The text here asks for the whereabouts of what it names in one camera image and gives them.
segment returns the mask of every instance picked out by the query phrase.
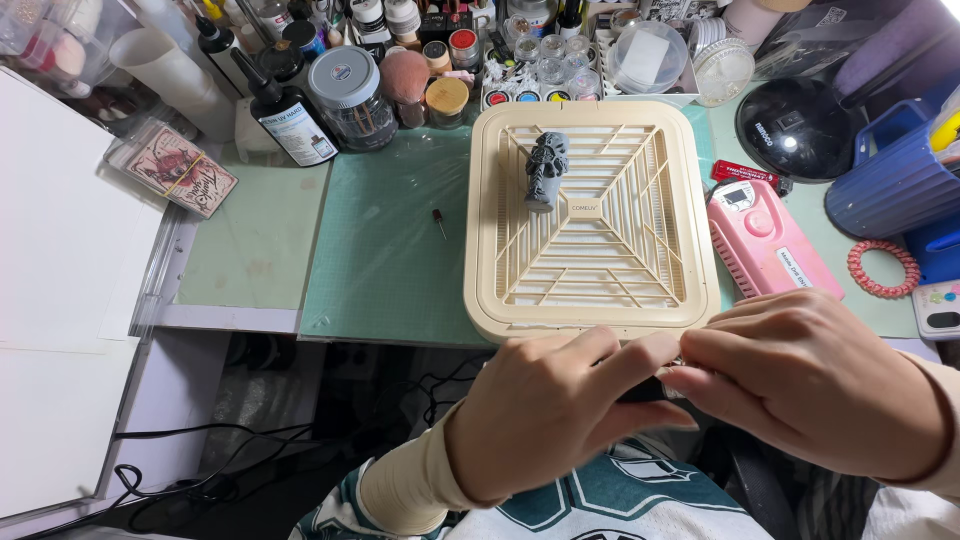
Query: pink nail drill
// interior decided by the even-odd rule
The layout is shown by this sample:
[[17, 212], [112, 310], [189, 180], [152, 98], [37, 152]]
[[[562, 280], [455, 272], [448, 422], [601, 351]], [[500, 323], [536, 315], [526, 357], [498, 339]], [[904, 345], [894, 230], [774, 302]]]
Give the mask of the pink nail drill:
[[766, 182], [718, 187], [707, 217], [713, 248], [745, 298], [798, 287], [823, 287], [844, 297], [840, 283]]

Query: gray figurine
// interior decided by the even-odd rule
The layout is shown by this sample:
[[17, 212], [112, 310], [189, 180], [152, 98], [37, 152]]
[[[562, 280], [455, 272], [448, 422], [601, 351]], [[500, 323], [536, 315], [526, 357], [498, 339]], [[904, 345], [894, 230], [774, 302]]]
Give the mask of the gray figurine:
[[530, 184], [523, 202], [535, 213], [547, 213], [557, 207], [557, 195], [564, 173], [569, 170], [566, 150], [570, 138], [557, 132], [546, 132], [537, 137], [537, 146], [527, 160]]

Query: arm sleeve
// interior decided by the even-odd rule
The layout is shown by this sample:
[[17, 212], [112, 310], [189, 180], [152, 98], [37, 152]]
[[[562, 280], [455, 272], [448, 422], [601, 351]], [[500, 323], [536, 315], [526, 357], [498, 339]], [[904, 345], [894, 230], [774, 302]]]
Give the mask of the arm sleeve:
[[905, 487], [931, 491], [951, 503], [960, 503], [960, 372], [933, 362], [926, 361], [918, 356], [901, 353], [926, 374], [930, 382], [941, 392], [949, 405], [952, 415], [950, 423], [952, 434], [950, 446], [944, 461], [921, 479], [909, 482], [894, 482], [885, 479], [875, 479], [885, 485]]
[[360, 510], [377, 528], [401, 535], [425, 534], [443, 522], [447, 510], [491, 508], [505, 501], [471, 501], [453, 477], [444, 427], [460, 403], [432, 429], [380, 458], [361, 478]]

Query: rubber band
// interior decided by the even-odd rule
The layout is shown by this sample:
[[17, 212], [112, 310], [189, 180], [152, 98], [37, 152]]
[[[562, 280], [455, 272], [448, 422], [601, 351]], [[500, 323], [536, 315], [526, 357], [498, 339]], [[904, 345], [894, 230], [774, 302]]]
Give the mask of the rubber band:
[[[860, 263], [863, 252], [867, 250], [886, 250], [894, 255], [906, 272], [906, 279], [903, 280], [903, 283], [889, 287], [871, 280], [870, 276], [863, 271], [863, 265]], [[910, 252], [888, 240], [864, 240], [853, 246], [847, 254], [847, 269], [850, 270], [850, 275], [863, 290], [881, 298], [899, 298], [910, 294], [920, 283], [920, 265], [917, 264], [917, 260], [910, 257]]]
[[190, 163], [190, 166], [187, 167], [185, 171], [183, 171], [183, 174], [181, 174], [180, 177], [177, 178], [177, 181], [174, 182], [173, 185], [171, 185], [166, 191], [163, 192], [163, 196], [166, 197], [167, 195], [169, 195], [170, 192], [174, 190], [174, 187], [177, 187], [177, 185], [180, 184], [180, 181], [186, 178], [186, 175], [190, 174], [190, 171], [193, 170], [193, 166], [196, 165], [197, 162], [200, 161], [200, 159], [205, 155], [206, 155], [206, 152], [201, 151], [200, 155], [197, 156], [197, 158], [193, 160], [192, 163]]

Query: spiral hair tie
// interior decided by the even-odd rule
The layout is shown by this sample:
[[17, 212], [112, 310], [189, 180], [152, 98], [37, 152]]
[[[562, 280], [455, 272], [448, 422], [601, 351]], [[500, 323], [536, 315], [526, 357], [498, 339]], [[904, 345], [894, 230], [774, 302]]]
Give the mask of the spiral hair tie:
[[[886, 250], [896, 256], [906, 272], [906, 279], [903, 280], [903, 283], [888, 287], [871, 280], [870, 276], [863, 271], [863, 265], [860, 263], [863, 252], [867, 250]], [[847, 254], [847, 269], [850, 270], [853, 279], [863, 287], [863, 290], [881, 298], [899, 298], [910, 294], [920, 282], [920, 265], [917, 264], [917, 260], [910, 257], [910, 252], [888, 240], [864, 240], [853, 246]]]

